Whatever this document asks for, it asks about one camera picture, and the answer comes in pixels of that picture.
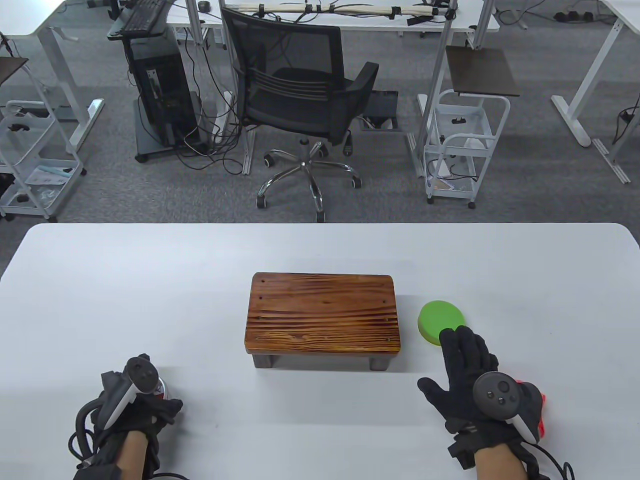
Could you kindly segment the person's right hand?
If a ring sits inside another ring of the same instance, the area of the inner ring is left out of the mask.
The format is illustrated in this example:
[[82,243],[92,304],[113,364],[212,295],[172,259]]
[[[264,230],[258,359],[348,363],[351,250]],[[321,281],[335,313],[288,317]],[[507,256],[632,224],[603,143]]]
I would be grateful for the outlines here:
[[543,479],[535,455],[542,437],[543,395],[532,383],[516,381],[499,371],[498,357],[489,351],[482,336],[467,326],[446,328],[439,342],[449,387],[444,390],[432,378],[417,382],[419,391],[445,421],[454,437],[448,452],[464,470],[482,470],[480,453],[499,448],[505,453],[505,469],[496,471],[503,479]]

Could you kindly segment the person's left hand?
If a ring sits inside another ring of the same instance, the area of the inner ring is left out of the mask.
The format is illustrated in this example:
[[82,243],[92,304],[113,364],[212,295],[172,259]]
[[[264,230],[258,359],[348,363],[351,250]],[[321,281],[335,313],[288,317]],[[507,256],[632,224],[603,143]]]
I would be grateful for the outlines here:
[[98,450],[116,435],[138,431],[154,439],[172,425],[183,408],[171,398],[166,382],[156,371],[106,371],[101,374],[102,391],[80,408],[70,441],[76,441],[82,456]]

